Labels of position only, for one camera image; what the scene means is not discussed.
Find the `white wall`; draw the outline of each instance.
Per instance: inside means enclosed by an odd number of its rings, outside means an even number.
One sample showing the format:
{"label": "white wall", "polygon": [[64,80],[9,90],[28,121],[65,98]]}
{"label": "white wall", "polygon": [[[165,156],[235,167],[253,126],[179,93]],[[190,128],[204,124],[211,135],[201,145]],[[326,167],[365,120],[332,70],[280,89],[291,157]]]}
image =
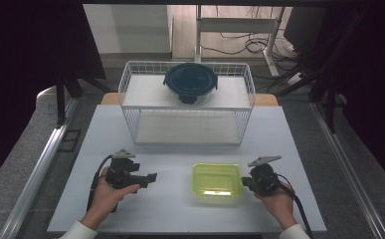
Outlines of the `white wall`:
{"label": "white wall", "polygon": [[170,53],[171,7],[84,4],[98,52]]}

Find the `white sleeve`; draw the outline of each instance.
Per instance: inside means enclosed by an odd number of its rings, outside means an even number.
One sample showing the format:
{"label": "white sleeve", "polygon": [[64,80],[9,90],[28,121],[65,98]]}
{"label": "white sleeve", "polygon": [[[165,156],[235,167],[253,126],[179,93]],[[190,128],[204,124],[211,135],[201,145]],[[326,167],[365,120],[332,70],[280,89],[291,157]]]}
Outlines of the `white sleeve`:
{"label": "white sleeve", "polygon": [[96,231],[84,226],[84,224],[79,221],[75,221],[69,231],[67,231],[61,239],[93,239],[96,235]]}
{"label": "white sleeve", "polygon": [[300,224],[289,227],[280,234],[280,239],[309,239]]}

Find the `wrist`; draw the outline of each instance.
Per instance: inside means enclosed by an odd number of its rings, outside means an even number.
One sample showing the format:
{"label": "wrist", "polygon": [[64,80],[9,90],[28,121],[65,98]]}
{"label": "wrist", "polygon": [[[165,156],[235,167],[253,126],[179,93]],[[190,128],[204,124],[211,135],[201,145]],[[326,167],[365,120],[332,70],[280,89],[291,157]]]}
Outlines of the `wrist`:
{"label": "wrist", "polygon": [[86,213],[86,215],[81,219],[81,223],[87,226],[92,230],[96,230],[99,225],[106,219],[106,215],[102,215],[99,210],[94,210],[90,208],[90,210]]}
{"label": "wrist", "polygon": [[276,217],[276,219],[282,226],[283,230],[286,230],[297,224],[292,214],[284,214],[282,216]]}

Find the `metal rail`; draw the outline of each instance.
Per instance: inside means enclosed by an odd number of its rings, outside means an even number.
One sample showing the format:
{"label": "metal rail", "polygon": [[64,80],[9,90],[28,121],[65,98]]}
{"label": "metal rail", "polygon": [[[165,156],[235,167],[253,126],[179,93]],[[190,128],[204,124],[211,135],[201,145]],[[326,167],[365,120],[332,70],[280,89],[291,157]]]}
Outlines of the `metal rail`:
{"label": "metal rail", "polygon": [[78,104],[78,99],[71,99],[66,107],[66,120],[60,128],[55,128],[52,132],[52,135],[49,138],[49,141],[46,144],[40,158],[37,161],[36,166],[34,167],[31,176],[29,177],[27,183],[25,184],[24,189],[21,192],[21,195],[18,198],[15,206],[13,207],[5,225],[0,232],[1,238],[13,239],[18,234],[19,229],[25,219],[25,216],[28,213],[28,210],[31,207],[32,202],[37,194],[38,189],[43,182],[44,176],[49,169],[50,163],[53,160],[53,157],[59,147],[59,144],[68,128],[69,122],[71,121],[71,116],[75,110],[75,107]]}
{"label": "metal rail", "polygon": [[310,103],[315,115],[318,119],[318,122],[324,132],[332,150],[334,151],[335,157],[337,158],[338,164],[341,167],[341,170],[344,173],[344,176],[349,183],[353,194],[359,203],[359,206],[362,209],[362,212],[366,218],[366,221],[369,224],[375,238],[377,239],[385,239],[385,226],[382,222],[382,219],[375,208],[374,203],[370,199],[369,195],[363,188],[362,183],[356,175],[349,159],[347,158],[344,149],[341,147],[340,141],[337,136],[329,130],[324,118],[324,113],[319,103]]}

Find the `metal frame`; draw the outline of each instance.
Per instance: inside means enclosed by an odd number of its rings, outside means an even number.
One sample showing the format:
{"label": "metal frame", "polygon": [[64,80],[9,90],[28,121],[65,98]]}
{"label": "metal frame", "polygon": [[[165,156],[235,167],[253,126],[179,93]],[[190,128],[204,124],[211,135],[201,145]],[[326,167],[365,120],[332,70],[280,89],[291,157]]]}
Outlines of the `metal frame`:
{"label": "metal frame", "polygon": [[374,203],[372,202],[371,198],[369,197],[368,193],[365,191],[362,183],[357,177],[357,174],[353,169],[353,166],[351,165],[349,159],[347,158],[344,149],[341,147],[340,141],[338,140],[337,136],[332,133],[331,130],[329,130],[327,123],[323,120],[324,113],[320,104],[310,103],[310,106],[312,107],[312,110],[314,111],[315,116],[318,119],[319,125],[321,126],[321,129],[324,132],[328,143],[331,145],[335,157],[337,158],[337,162],[340,165],[341,170],[343,171],[343,174],[347,179],[347,182],[349,183],[349,186],[353,191],[353,194],[357,202],[359,203],[359,206],[375,238],[385,239],[384,223],[382,222],[382,219],[377,209],[375,208]]}
{"label": "metal frame", "polygon": [[75,107],[78,104],[78,99],[71,99],[66,107],[66,120],[61,127],[55,128],[49,141],[46,144],[40,158],[31,173],[30,178],[25,184],[21,195],[18,198],[15,206],[13,207],[5,225],[0,232],[0,238],[15,238],[18,234],[19,229],[31,207],[32,202],[37,194],[38,189],[43,182],[44,176],[46,175],[49,166],[55,156],[55,153],[62,141],[63,136],[68,128]]}
{"label": "metal frame", "polygon": [[247,18],[202,18],[201,5],[196,6],[196,45],[195,62],[201,62],[201,33],[229,32],[229,33],[265,33],[270,34],[267,47],[263,50],[264,57],[273,77],[279,76],[276,63],[273,61],[273,46],[279,32],[280,23],[286,7],[282,7],[275,19],[247,19]]}

